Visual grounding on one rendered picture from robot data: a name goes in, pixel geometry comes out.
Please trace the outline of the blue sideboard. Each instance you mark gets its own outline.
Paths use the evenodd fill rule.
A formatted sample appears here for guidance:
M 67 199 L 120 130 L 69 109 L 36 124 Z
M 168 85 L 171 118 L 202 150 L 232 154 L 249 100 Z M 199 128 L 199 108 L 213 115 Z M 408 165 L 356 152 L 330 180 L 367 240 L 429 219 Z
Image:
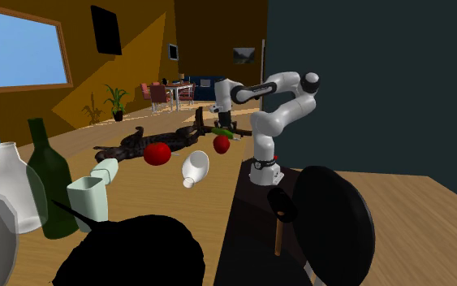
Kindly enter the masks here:
M 224 79 L 224 76 L 185 76 L 187 82 L 196 85 L 194 92 L 195 101 L 215 101 L 214 84 Z

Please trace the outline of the green cucumber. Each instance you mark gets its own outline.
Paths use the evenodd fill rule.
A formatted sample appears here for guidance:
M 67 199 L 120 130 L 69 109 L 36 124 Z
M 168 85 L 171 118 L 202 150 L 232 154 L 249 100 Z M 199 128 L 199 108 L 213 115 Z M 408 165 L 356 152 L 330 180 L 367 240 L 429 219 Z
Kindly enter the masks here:
M 218 136 L 225 136 L 230 140 L 232 140 L 234 138 L 233 133 L 225 128 L 212 128 L 211 132 Z

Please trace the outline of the red dining chair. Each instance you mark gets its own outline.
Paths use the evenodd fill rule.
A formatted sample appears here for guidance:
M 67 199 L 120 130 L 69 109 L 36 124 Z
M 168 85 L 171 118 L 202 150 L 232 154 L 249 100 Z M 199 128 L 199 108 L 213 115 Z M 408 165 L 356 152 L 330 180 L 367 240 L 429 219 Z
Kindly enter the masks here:
M 160 84 L 160 85 L 150 85 L 149 86 L 149 92 L 150 92 L 153 112 L 157 112 L 158 106 L 160 104 L 171 103 L 171 99 L 170 99 L 170 96 L 168 95 L 168 93 L 166 91 L 166 86 L 165 85 L 162 85 L 162 84 Z

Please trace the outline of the black wall panel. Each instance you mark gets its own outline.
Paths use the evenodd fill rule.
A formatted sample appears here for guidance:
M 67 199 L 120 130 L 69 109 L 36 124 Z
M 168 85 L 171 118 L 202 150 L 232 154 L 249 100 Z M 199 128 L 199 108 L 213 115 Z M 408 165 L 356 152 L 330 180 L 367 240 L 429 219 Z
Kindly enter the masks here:
M 97 51 L 101 54 L 121 55 L 117 15 L 114 12 L 91 5 L 93 31 Z

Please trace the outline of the landscape wall picture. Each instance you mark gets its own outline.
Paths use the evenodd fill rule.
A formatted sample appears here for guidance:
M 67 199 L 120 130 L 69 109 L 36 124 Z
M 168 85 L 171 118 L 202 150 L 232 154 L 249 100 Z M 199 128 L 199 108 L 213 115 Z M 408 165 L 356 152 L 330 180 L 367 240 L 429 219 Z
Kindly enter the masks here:
M 247 47 L 237 47 L 233 49 L 233 64 L 254 63 L 255 49 Z

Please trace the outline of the large red tomato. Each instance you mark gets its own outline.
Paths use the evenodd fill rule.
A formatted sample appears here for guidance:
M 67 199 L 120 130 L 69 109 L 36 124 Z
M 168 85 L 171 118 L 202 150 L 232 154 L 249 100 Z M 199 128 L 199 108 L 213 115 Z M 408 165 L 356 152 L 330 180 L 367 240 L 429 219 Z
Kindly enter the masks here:
M 149 165 L 160 166 L 170 160 L 171 150 L 166 143 L 152 143 L 144 149 L 143 157 Z

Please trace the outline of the tall white vase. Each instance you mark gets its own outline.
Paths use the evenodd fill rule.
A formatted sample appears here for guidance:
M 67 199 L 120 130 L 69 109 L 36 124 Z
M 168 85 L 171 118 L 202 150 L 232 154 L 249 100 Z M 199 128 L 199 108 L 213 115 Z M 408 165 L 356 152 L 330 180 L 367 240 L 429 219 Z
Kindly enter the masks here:
M 0 143 L 0 195 L 16 212 L 19 234 L 33 232 L 47 222 L 44 185 L 33 168 L 21 159 L 14 142 Z

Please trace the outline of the window with wooden frame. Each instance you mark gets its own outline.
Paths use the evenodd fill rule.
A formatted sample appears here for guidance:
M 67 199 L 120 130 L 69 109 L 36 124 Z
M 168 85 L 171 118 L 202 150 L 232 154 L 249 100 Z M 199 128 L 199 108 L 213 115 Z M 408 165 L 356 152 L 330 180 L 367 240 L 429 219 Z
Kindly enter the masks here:
M 61 23 L 0 7 L 0 93 L 72 86 Z

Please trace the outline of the dark green glass bottle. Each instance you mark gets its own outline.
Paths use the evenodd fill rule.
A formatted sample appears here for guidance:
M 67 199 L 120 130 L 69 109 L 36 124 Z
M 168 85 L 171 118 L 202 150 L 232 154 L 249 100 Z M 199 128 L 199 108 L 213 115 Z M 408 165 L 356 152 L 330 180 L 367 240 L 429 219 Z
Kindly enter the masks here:
M 28 180 L 32 188 L 44 236 L 57 240 L 69 236 L 79 227 L 72 214 L 58 207 L 70 207 L 67 186 L 72 182 L 66 159 L 49 143 L 43 118 L 28 119 L 34 151 L 28 161 Z

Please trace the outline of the small red apple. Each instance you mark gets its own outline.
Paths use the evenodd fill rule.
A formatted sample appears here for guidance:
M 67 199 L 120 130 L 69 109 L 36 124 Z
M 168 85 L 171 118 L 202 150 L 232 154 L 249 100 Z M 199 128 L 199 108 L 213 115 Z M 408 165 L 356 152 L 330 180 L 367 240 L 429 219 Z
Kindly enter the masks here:
M 218 154 L 225 154 L 231 146 L 227 136 L 218 135 L 213 140 L 213 147 Z

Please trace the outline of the dark brown driftwood branch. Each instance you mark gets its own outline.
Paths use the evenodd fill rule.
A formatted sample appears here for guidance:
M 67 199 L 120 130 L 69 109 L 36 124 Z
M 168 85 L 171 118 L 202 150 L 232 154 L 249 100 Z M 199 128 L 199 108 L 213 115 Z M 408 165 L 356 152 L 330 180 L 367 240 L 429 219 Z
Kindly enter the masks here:
M 237 122 L 233 121 L 229 126 L 222 126 L 218 120 L 214 121 L 214 126 L 204 124 L 202 108 L 196 109 L 195 121 L 192 125 L 178 128 L 175 132 L 166 132 L 151 136 L 144 136 L 144 128 L 136 127 L 136 132 L 123 138 L 119 146 L 95 146 L 98 150 L 95 154 L 95 159 L 98 163 L 107 158 L 116 158 L 119 162 L 144 156 L 144 150 L 151 144 L 164 143 L 171 151 L 178 151 L 198 142 L 199 136 L 204 136 L 207 133 L 213 133 L 214 128 L 227 130 L 240 136 L 251 136 L 252 132 L 237 128 Z

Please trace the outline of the large black round pan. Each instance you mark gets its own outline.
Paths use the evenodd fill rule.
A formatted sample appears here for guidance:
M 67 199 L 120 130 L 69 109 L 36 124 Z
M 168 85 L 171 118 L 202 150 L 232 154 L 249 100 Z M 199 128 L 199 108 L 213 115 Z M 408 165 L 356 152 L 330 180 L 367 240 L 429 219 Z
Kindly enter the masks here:
M 360 192 L 327 167 L 303 169 L 293 190 L 293 229 L 313 273 L 326 286 L 360 286 L 375 252 L 370 210 Z

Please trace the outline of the white dining table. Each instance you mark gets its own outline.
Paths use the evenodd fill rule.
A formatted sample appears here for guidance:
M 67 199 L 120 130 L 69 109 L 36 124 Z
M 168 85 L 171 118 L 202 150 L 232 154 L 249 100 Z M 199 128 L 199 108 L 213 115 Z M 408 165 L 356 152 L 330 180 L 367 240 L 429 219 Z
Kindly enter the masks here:
M 180 110 L 181 101 L 186 101 L 189 104 L 194 103 L 194 89 L 196 87 L 195 83 L 181 83 L 181 84 L 166 84 L 166 90 L 170 90 L 173 95 L 173 101 L 175 102 L 176 110 Z

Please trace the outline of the small white vase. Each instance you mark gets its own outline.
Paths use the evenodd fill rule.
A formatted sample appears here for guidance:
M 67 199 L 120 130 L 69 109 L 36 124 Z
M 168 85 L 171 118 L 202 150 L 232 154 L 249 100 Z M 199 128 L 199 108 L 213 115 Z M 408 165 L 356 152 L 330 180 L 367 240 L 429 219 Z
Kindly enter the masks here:
M 201 150 L 192 152 L 183 162 L 183 186 L 187 189 L 202 181 L 209 171 L 209 157 Z

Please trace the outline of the potted green plant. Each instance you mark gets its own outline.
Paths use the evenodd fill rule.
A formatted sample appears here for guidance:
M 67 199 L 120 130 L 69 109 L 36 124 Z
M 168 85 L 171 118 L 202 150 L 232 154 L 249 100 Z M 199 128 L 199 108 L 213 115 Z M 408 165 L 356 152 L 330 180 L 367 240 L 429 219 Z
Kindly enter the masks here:
M 128 95 L 128 92 L 124 89 L 112 89 L 109 85 L 106 85 L 107 92 L 111 94 L 111 97 L 105 100 L 105 103 L 110 102 L 112 104 L 111 114 L 113 115 L 115 122 L 121 122 L 125 113 L 125 107 L 121 103 L 123 96 Z

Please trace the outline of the dark robot stand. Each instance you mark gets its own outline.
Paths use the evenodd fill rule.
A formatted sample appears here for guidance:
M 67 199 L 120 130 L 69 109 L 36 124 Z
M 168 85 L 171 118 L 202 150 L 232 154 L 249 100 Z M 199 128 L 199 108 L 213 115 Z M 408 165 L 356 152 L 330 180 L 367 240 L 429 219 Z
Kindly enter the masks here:
M 281 254 L 274 254 L 277 218 L 270 186 L 250 181 L 250 159 L 241 163 L 213 286 L 313 286 L 291 223 L 283 224 Z

